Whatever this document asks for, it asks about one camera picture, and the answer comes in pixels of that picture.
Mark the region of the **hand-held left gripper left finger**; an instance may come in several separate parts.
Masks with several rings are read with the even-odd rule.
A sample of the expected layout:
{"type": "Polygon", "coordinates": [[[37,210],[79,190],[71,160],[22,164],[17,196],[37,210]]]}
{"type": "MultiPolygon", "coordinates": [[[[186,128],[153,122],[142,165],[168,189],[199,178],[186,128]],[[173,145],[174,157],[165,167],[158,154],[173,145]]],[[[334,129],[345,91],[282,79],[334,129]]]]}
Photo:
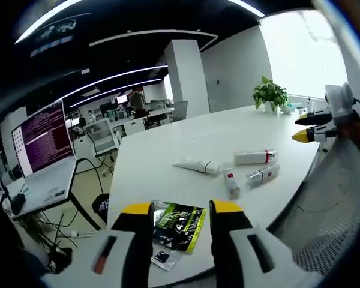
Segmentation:
{"type": "Polygon", "coordinates": [[[148,287],[153,254],[152,202],[126,206],[110,230],[80,246],[58,274],[43,277],[47,287],[148,287]]]}

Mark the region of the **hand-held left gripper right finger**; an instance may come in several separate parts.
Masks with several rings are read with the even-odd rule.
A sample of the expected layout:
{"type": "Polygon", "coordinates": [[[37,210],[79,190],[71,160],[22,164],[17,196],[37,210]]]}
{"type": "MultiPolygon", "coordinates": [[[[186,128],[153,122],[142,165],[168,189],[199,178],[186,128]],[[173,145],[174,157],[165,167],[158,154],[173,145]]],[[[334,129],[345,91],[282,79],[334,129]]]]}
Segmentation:
{"type": "Polygon", "coordinates": [[[235,202],[209,203],[217,287],[317,287],[321,276],[300,268],[289,247],[253,226],[235,202]]]}

